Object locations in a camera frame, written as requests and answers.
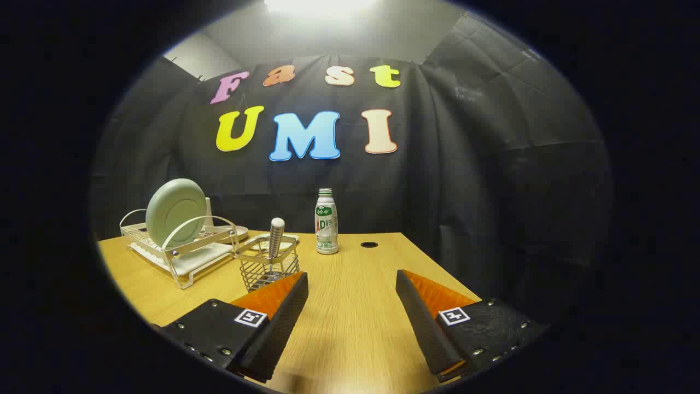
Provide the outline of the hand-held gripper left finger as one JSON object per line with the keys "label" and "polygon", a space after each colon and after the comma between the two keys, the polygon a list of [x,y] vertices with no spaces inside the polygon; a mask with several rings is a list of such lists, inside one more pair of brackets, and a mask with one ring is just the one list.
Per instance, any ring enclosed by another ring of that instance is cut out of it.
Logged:
{"label": "hand-held gripper left finger", "polygon": [[308,275],[300,271],[234,301],[208,299],[156,332],[232,374],[265,383],[308,298]]}

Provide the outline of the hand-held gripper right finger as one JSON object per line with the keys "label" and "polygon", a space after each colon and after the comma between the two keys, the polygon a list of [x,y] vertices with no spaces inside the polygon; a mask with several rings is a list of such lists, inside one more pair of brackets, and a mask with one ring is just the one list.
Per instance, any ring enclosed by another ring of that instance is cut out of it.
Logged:
{"label": "hand-held gripper right finger", "polygon": [[498,298],[475,301],[407,270],[397,272],[395,289],[428,369],[441,383],[504,362],[547,329]]}

